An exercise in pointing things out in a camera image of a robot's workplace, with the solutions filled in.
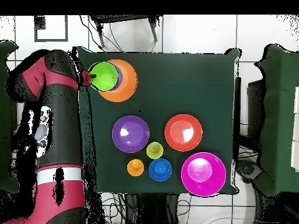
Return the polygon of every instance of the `black cable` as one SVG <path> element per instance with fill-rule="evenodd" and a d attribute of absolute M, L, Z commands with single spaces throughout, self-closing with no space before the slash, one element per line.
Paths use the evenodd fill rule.
<path fill-rule="evenodd" d="M 118 196 L 121 195 L 121 194 L 118 194 L 118 193 L 112 193 L 114 202 L 115 202 L 115 201 L 119 202 L 119 205 L 122 207 L 122 209 L 123 209 L 124 211 L 126 211 L 126 209 L 124 208 L 123 204 L 121 203 L 120 198 L 119 198 L 119 200 L 115 199 L 115 197 L 114 197 L 115 194 L 118 195 Z"/>
<path fill-rule="evenodd" d="M 232 119 L 232 120 L 234 120 L 234 119 Z M 240 123 L 241 125 L 248 125 L 248 124 L 243 124 L 243 123 Z"/>
<path fill-rule="evenodd" d="M 186 212 L 184 212 L 184 213 L 182 213 L 182 214 L 178 214 L 178 216 L 182 216 L 182 215 L 185 215 L 185 214 L 187 214 L 189 211 L 190 211 L 190 208 L 191 208 L 191 203 L 190 202 L 188 202 L 187 200 L 184 200 L 184 199 L 182 199 L 182 200 L 179 200 L 178 201 L 178 204 L 179 204 L 179 202 L 181 202 L 181 201 L 185 201 L 185 202 L 187 202 L 187 204 L 188 204 L 188 210 L 186 211 Z"/>
<path fill-rule="evenodd" d="M 95 29 L 97 31 L 97 29 L 92 25 L 91 20 L 89 20 L 89 24 L 93 27 L 93 29 Z M 115 43 L 113 43 L 110 39 L 108 39 L 120 52 L 123 52 L 121 49 L 119 49 Z"/>
<path fill-rule="evenodd" d="M 126 218 L 125 218 L 124 215 L 120 212 L 120 210 L 118 209 L 117 205 L 116 205 L 114 202 L 110 204 L 110 212 L 111 212 L 111 207 L 112 207 L 113 204 L 115 205 L 115 208 L 117 209 L 117 211 L 120 213 L 121 217 L 123 217 L 124 220 L 126 220 Z"/>
<path fill-rule="evenodd" d="M 107 224 L 111 224 L 111 223 L 109 223 L 107 220 L 105 220 L 105 222 L 106 222 Z"/>
<path fill-rule="evenodd" d="M 121 208 L 120 208 L 120 210 L 121 210 L 121 213 L 123 213 L 123 205 L 122 205 L 122 203 L 121 203 L 121 198 L 120 198 L 120 196 L 119 196 L 119 203 L 120 203 L 120 206 L 121 206 Z M 120 224 L 123 224 L 123 218 L 120 218 Z"/>
<path fill-rule="evenodd" d="M 112 204 L 110 204 L 110 207 L 109 207 L 109 219 L 110 219 L 110 223 L 112 224 L 112 217 L 111 217 L 111 206 L 112 206 Z"/>
<path fill-rule="evenodd" d="M 155 41 L 155 44 L 154 44 L 154 46 L 152 47 L 152 50 L 151 50 L 151 53 L 152 53 L 152 51 L 153 51 L 153 49 L 154 49 L 154 47 L 156 46 L 156 41 Z"/>
<path fill-rule="evenodd" d="M 118 42 L 116 41 L 116 39 L 115 39 L 115 37 L 114 37 L 114 35 L 112 33 L 111 22 L 109 23 L 109 26 L 110 26 L 110 31 L 111 31 L 112 37 L 114 38 L 115 43 L 119 46 L 119 49 L 121 49 L 120 45 L 118 44 Z"/>
<path fill-rule="evenodd" d="M 238 157 L 238 159 L 252 157 L 252 158 L 254 158 L 256 160 L 256 158 L 254 156 L 257 156 L 257 155 L 249 155 L 249 156 Z"/>
<path fill-rule="evenodd" d="M 243 146 L 239 146 L 239 148 L 243 149 L 245 152 L 251 151 L 251 149 L 248 149 L 248 148 L 243 147 Z"/>
<path fill-rule="evenodd" d="M 189 207 L 188 218 L 187 218 L 186 224 L 188 224 L 188 220 L 189 220 L 190 208 L 191 208 L 191 199 L 192 199 L 192 196 L 190 197 L 190 201 L 189 201 L 190 207 Z"/>
<path fill-rule="evenodd" d="M 126 202 L 126 200 L 124 199 L 123 195 L 122 194 L 119 194 L 120 197 L 122 198 L 122 200 L 124 201 L 125 205 L 128 205 L 131 209 L 135 209 L 134 206 L 131 206 L 128 202 Z"/>
<path fill-rule="evenodd" d="M 250 150 L 250 149 L 247 149 L 247 150 L 246 150 L 245 148 L 242 148 L 241 146 L 239 146 L 239 148 L 240 148 L 240 149 L 243 149 L 243 150 L 245 151 L 245 153 L 248 153 L 248 154 L 250 154 L 250 155 L 251 155 L 251 154 L 257 154 L 257 155 L 258 155 L 258 152 L 248 152 L 248 150 Z"/>
<path fill-rule="evenodd" d="M 87 26 L 87 25 L 85 25 L 84 23 L 83 23 L 83 20 L 82 20 L 82 17 L 81 17 L 81 15 L 79 15 L 80 16 L 80 20 L 81 20 L 81 23 L 82 23 L 82 25 L 83 26 L 85 26 L 87 29 L 88 29 L 88 31 L 91 33 L 91 39 L 93 40 L 93 42 L 102 50 L 102 51 L 104 51 L 104 52 L 106 52 L 97 42 L 95 42 L 95 40 L 93 39 L 93 35 L 92 35 L 92 32 L 91 32 L 91 30 L 89 29 L 89 27 Z"/>
<path fill-rule="evenodd" d="M 108 199 L 102 201 L 102 203 L 104 203 L 104 202 L 106 202 L 106 201 L 108 201 L 108 200 L 112 200 L 112 199 L 113 199 L 113 198 L 108 198 Z"/>

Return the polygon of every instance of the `table surface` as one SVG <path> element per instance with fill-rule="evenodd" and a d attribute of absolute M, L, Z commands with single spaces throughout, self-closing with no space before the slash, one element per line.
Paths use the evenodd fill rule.
<path fill-rule="evenodd" d="M 184 161 L 197 152 L 217 155 L 225 164 L 227 179 L 220 193 L 235 194 L 231 185 L 232 108 L 234 101 L 234 64 L 238 49 L 228 54 L 151 54 L 89 52 L 78 47 L 79 59 L 88 69 L 95 62 L 120 59 L 131 64 L 138 76 L 134 95 L 121 103 L 105 100 L 89 87 L 92 128 L 96 153 L 96 185 L 99 192 L 112 193 L 187 193 L 180 178 Z M 81 131 L 84 124 L 87 96 L 79 93 Z M 188 152 L 173 150 L 164 137 L 168 120 L 177 114 L 196 117 L 203 128 L 199 145 Z M 115 122 L 126 115 L 141 117 L 149 126 L 149 143 L 164 147 L 162 158 L 170 161 L 173 172 L 164 182 L 154 181 L 148 172 L 152 159 L 146 147 L 137 153 L 124 153 L 112 141 Z M 84 136 L 83 143 L 90 140 Z M 139 158 L 144 172 L 133 177 L 127 172 L 131 159 Z"/>
<path fill-rule="evenodd" d="M 267 196 L 299 191 L 299 173 L 291 167 L 295 88 L 299 86 L 299 54 L 268 46 L 259 66 L 265 73 L 265 121 L 260 133 L 260 165 L 254 183 Z"/>

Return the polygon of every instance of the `purple plate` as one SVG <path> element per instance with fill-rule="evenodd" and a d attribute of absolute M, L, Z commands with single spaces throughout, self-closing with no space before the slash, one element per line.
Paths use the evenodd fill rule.
<path fill-rule="evenodd" d="M 150 138 L 150 129 L 140 117 L 128 115 L 120 118 L 112 129 L 112 140 L 121 151 L 134 153 L 143 149 Z"/>
<path fill-rule="evenodd" d="M 194 195 L 208 197 L 218 193 L 226 179 L 226 169 L 216 155 L 203 152 L 191 155 L 182 167 L 184 187 Z"/>

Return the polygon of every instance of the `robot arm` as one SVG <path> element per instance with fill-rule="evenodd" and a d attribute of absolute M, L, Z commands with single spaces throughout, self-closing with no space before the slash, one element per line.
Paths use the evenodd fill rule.
<path fill-rule="evenodd" d="M 78 75 L 70 56 L 44 51 L 12 75 L 6 92 L 17 102 L 42 102 L 37 142 L 36 202 L 32 215 L 4 224 L 85 224 L 81 178 Z M 88 73 L 81 72 L 88 86 Z"/>

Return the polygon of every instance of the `cable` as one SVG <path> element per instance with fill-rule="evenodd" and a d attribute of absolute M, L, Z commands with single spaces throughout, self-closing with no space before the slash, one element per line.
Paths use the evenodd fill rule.
<path fill-rule="evenodd" d="M 236 220 L 249 220 L 249 221 L 253 221 L 253 222 L 263 222 L 261 220 L 253 220 L 253 219 L 247 219 L 247 218 L 233 218 L 233 217 L 223 217 L 223 218 L 218 218 L 216 220 L 212 220 L 210 223 L 208 224 L 212 224 L 213 222 L 216 222 L 218 220 L 222 220 L 222 219 L 236 219 Z"/>
<path fill-rule="evenodd" d="M 251 151 L 251 149 L 248 149 L 248 148 L 246 148 L 244 146 L 239 146 L 239 148 L 243 149 L 245 152 Z"/>
<path fill-rule="evenodd" d="M 119 46 L 119 49 L 121 49 L 120 45 L 118 44 L 118 42 L 116 41 L 116 39 L 115 39 L 115 37 L 114 37 L 114 35 L 112 33 L 111 22 L 109 23 L 109 26 L 110 26 L 110 31 L 111 31 L 112 37 L 114 38 L 115 43 Z"/>
<path fill-rule="evenodd" d="M 179 201 L 178 201 L 178 204 L 179 204 L 179 202 L 181 202 L 181 201 L 185 201 L 185 202 L 187 202 L 187 204 L 188 204 L 189 207 L 188 207 L 188 210 L 187 210 L 185 213 L 178 214 L 178 216 L 182 216 L 182 215 L 187 214 L 187 213 L 190 211 L 190 208 L 191 208 L 191 204 L 190 204 L 190 202 L 188 202 L 187 200 L 182 199 L 182 200 L 179 200 Z"/>
<path fill-rule="evenodd" d="M 156 41 L 155 41 L 155 44 L 154 44 L 154 46 L 152 47 L 151 53 L 152 53 L 152 51 L 153 51 L 153 49 L 154 49 L 155 45 L 156 45 Z"/>
<path fill-rule="evenodd" d="M 257 155 L 249 155 L 249 156 L 238 157 L 238 159 L 249 158 L 249 157 L 252 157 L 252 158 L 256 159 L 254 156 L 257 156 Z"/>
<path fill-rule="evenodd" d="M 118 193 L 112 193 L 113 195 L 113 198 L 114 198 L 114 195 L 118 195 L 120 196 L 121 194 L 118 194 Z M 119 202 L 119 205 L 123 208 L 124 211 L 126 211 L 126 209 L 124 208 L 123 204 L 121 203 L 121 199 L 119 198 L 119 200 L 115 199 L 117 202 Z"/>
<path fill-rule="evenodd" d="M 97 29 L 92 25 L 91 20 L 89 20 L 89 24 L 93 27 L 93 29 L 95 29 L 97 31 Z M 121 49 L 119 49 L 115 43 L 113 43 L 110 39 L 108 39 L 120 52 L 123 52 Z"/>
<path fill-rule="evenodd" d="M 234 119 L 232 119 L 232 120 L 234 120 Z M 243 123 L 240 123 L 241 125 L 248 125 L 248 124 L 243 124 Z"/>
<path fill-rule="evenodd" d="M 247 154 L 249 154 L 249 155 L 252 155 L 252 154 L 256 154 L 256 155 L 258 155 L 259 153 L 258 152 L 248 152 L 250 149 L 245 149 L 245 148 L 243 148 L 243 147 L 241 147 L 241 146 L 239 146 L 239 148 L 240 149 L 243 149 L 245 152 L 244 153 L 247 153 Z"/>
<path fill-rule="evenodd" d="M 190 207 L 191 207 L 191 199 L 192 199 L 192 196 L 190 197 L 190 201 L 189 201 L 189 205 L 190 205 Z M 186 224 L 188 224 L 189 215 L 190 215 L 190 209 L 189 209 L 189 212 L 188 212 L 188 218 L 187 218 L 187 222 L 186 222 Z"/>
<path fill-rule="evenodd" d="M 112 218 L 113 218 L 113 217 L 111 217 L 111 207 L 112 207 L 113 205 L 115 206 L 116 210 L 120 213 L 121 218 L 124 219 L 124 220 L 126 221 L 126 218 L 124 217 L 123 213 L 119 210 L 119 208 L 118 208 L 117 205 L 116 205 L 116 201 L 118 201 L 118 200 L 114 198 L 114 195 L 113 195 L 113 199 L 114 199 L 114 203 L 111 203 L 111 204 L 110 204 L 110 208 L 109 208 L 109 214 L 110 214 L 109 218 L 110 218 L 110 222 L 112 223 Z"/>
<path fill-rule="evenodd" d="M 93 40 L 93 42 L 102 50 L 102 51 L 104 51 L 104 52 L 106 52 L 97 42 L 95 42 L 95 40 L 93 39 L 93 35 L 92 35 L 92 32 L 91 32 L 91 30 L 89 29 L 89 27 L 87 26 L 87 25 L 85 25 L 84 23 L 83 23 L 83 20 L 82 20 L 82 17 L 81 17 L 81 15 L 79 15 L 80 16 L 80 20 L 81 20 L 81 23 L 82 23 L 82 25 L 83 26 L 85 26 L 87 29 L 88 29 L 88 31 L 91 33 L 91 39 Z"/>
<path fill-rule="evenodd" d="M 119 203 L 120 203 L 120 206 L 121 206 L 121 208 L 120 208 L 120 211 L 121 211 L 121 213 L 123 213 L 123 205 L 122 205 L 122 203 L 121 203 L 121 198 L 120 198 L 120 196 L 119 196 Z M 120 218 L 120 224 L 123 224 L 123 218 Z"/>
<path fill-rule="evenodd" d="M 105 222 L 106 222 L 107 224 L 111 224 L 111 223 L 109 223 L 107 220 L 105 220 Z"/>
<path fill-rule="evenodd" d="M 102 203 L 104 203 L 104 202 L 106 202 L 106 201 L 108 201 L 108 200 L 112 200 L 112 199 L 113 199 L 113 198 L 108 198 L 108 199 L 102 201 Z"/>

